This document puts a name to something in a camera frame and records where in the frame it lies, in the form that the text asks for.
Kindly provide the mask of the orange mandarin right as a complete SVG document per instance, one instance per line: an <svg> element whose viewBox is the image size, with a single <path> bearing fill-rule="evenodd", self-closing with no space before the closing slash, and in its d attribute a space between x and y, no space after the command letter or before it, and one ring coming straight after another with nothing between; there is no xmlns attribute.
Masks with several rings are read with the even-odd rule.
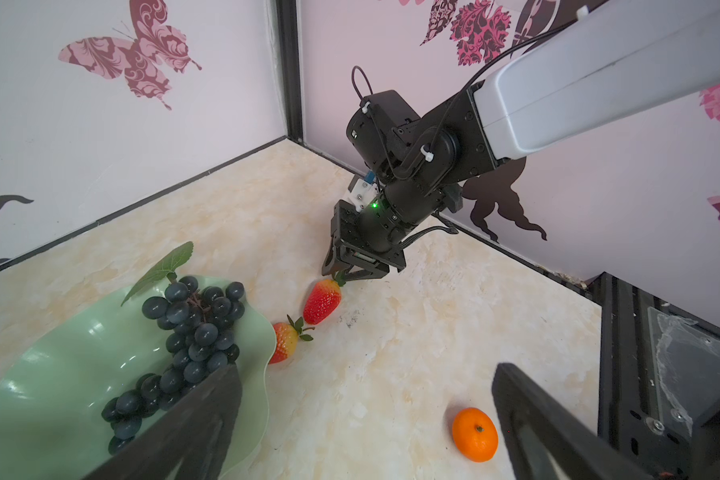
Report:
<svg viewBox="0 0 720 480"><path fill-rule="evenodd" d="M491 460L498 450L497 429L491 418L477 408L465 408L456 414L451 436L457 450L476 463Z"/></svg>

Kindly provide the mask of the red strawberry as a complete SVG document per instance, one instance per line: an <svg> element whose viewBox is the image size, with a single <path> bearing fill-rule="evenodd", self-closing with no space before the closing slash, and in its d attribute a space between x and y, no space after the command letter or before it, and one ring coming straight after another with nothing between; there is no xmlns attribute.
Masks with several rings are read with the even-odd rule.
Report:
<svg viewBox="0 0 720 480"><path fill-rule="evenodd" d="M276 337L276 346L269 364L277 364L290 358L300 342L311 342L314 337L310 334L313 327L310 327L303 317L293 320L290 316L286 322L278 322L272 325Z"/></svg>
<svg viewBox="0 0 720 480"><path fill-rule="evenodd" d="M340 305L341 288L346 281L343 272L318 281L308 295L302 317L309 325L318 325L329 317Z"/></svg>

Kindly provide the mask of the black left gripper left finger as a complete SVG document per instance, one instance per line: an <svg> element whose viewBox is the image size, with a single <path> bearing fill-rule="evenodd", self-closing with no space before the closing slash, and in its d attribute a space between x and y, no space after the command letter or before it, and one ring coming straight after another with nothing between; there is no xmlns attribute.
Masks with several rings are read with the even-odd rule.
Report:
<svg viewBox="0 0 720 480"><path fill-rule="evenodd" d="M143 435L86 475L88 479L217 479L242 402L235 365L180 400Z"/></svg>

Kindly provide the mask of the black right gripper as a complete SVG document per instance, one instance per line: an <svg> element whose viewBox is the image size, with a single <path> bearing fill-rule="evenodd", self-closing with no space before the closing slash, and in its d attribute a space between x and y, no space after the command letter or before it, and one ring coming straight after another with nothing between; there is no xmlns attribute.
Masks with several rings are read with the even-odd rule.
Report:
<svg viewBox="0 0 720 480"><path fill-rule="evenodd" d="M357 229L359 216L354 206L345 200L339 200L334 206L331 241L322 276L341 277L348 283L381 279L390 272L390 267L398 271L406 268L405 256L400 250L379 253L361 238Z"/></svg>

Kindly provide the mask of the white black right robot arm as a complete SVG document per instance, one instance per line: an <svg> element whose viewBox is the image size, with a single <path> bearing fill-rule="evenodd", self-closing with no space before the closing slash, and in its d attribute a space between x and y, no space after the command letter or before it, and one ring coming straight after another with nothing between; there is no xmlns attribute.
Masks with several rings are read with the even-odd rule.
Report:
<svg viewBox="0 0 720 480"><path fill-rule="evenodd" d="M393 90L362 95L346 135L377 190L335 205L322 274L403 270L424 221L462 208L463 182L719 83L720 1L609 1L492 57L424 115Z"/></svg>

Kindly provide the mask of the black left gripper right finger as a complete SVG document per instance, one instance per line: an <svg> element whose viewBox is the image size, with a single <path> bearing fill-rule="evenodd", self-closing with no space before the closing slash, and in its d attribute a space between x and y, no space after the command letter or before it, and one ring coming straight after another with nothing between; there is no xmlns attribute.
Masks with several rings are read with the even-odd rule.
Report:
<svg viewBox="0 0 720 480"><path fill-rule="evenodd" d="M517 479L648 479L512 363L497 365L492 394Z"/></svg>

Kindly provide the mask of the dark grape bunch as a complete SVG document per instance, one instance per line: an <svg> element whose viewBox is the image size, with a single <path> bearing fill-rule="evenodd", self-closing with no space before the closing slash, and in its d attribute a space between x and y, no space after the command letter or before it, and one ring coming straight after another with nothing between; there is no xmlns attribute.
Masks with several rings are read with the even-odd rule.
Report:
<svg viewBox="0 0 720 480"><path fill-rule="evenodd" d="M108 444L112 456L135 439L145 419L169 410L240 355L233 327L245 313L245 287L240 282L203 287L195 275L180 277L177 269L188 262L193 251L191 241L174 248L125 296L130 300L163 280L167 282L161 293L143 300L141 315L169 333L165 350L170 363L161 373L141 376L132 389L102 408L101 417L113 432Z"/></svg>

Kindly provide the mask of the black base frame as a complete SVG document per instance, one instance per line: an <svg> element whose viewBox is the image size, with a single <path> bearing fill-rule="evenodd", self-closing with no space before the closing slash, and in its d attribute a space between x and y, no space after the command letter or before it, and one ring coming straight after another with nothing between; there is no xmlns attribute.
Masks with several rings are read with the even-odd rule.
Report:
<svg viewBox="0 0 720 480"><path fill-rule="evenodd" d="M597 431L653 479L720 479L720 327L609 273Z"/></svg>

